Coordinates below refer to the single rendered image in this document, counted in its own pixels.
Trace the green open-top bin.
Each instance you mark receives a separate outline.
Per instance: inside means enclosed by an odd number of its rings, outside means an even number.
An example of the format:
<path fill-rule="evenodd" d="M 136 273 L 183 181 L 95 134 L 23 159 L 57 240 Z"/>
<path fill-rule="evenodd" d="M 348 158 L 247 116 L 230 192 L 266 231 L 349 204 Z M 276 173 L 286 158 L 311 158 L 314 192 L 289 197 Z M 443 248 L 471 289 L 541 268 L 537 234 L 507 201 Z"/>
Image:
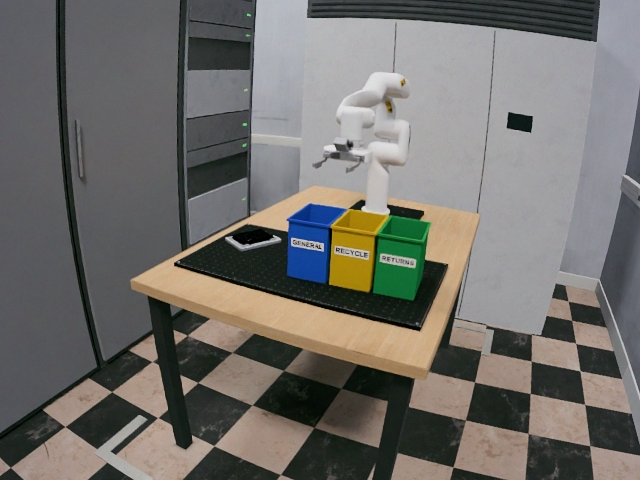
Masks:
<path fill-rule="evenodd" d="M 414 301 L 423 276 L 431 224 L 397 216 L 387 219 L 377 233 L 373 293 Z"/>

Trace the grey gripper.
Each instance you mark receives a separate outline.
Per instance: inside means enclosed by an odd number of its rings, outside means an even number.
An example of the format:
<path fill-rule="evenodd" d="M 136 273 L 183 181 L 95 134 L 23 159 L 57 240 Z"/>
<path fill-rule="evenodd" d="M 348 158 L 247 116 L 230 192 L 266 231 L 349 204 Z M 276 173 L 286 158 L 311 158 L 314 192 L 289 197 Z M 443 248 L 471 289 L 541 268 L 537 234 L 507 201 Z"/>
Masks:
<path fill-rule="evenodd" d="M 362 164 L 371 163 L 373 159 L 373 151 L 365 150 L 362 148 L 353 148 L 353 150 L 349 150 L 348 152 L 340 152 L 340 151 L 336 151 L 333 145 L 326 146 L 324 147 L 323 159 L 320 161 L 314 162 L 312 167 L 315 169 L 322 167 L 322 163 L 325 163 L 327 159 L 355 162 L 356 163 L 355 165 L 349 166 L 346 168 L 346 174 L 347 174 L 354 171 L 355 168 L 359 167 L 360 163 Z"/>

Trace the blue bin with label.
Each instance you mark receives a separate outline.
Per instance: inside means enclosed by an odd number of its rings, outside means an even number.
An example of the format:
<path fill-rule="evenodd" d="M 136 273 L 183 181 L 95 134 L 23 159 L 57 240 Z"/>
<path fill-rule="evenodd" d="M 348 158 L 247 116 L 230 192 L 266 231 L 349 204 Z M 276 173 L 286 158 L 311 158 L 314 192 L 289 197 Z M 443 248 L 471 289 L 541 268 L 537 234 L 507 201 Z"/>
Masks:
<path fill-rule="evenodd" d="M 309 203 L 286 219 L 289 221 L 287 276 L 320 283 L 329 280 L 330 226 L 347 210 Z"/>

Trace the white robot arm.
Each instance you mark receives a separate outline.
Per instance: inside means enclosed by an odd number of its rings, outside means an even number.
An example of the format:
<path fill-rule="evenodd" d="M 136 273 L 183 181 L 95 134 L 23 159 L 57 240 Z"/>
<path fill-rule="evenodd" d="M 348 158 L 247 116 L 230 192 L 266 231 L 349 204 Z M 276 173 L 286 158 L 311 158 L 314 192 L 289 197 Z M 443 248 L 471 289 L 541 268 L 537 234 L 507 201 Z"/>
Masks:
<path fill-rule="evenodd" d="M 373 126 L 377 138 L 398 142 L 369 144 L 367 149 L 373 150 L 373 161 L 368 164 L 366 206 L 362 211 L 390 214 L 387 208 L 390 175 L 385 165 L 402 167 L 406 164 L 411 133 L 407 121 L 395 119 L 396 107 L 390 97 L 406 99 L 410 93 L 410 83 L 402 75 L 376 72 L 363 90 L 345 98 L 337 110 L 336 121 L 341 126 L 341 133 L 333 142 L 336 151 L 348 152 L 365 146 L 362 129 Z M 372 110 L 364 109 L 374 106 L 377 106 L 376 116 Z"/>

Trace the yellow open-top bin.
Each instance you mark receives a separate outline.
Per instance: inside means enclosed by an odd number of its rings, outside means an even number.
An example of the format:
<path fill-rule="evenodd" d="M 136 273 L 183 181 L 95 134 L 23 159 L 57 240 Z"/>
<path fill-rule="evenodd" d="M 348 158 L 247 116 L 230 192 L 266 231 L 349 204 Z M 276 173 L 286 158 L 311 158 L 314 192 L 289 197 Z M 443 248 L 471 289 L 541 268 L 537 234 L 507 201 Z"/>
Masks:
<path fill-rule="evenodd" d="M 378 249 L 376 235 L 389 216 L 348 209 L 330 226 L 330 285 L 370 291 Z"/>

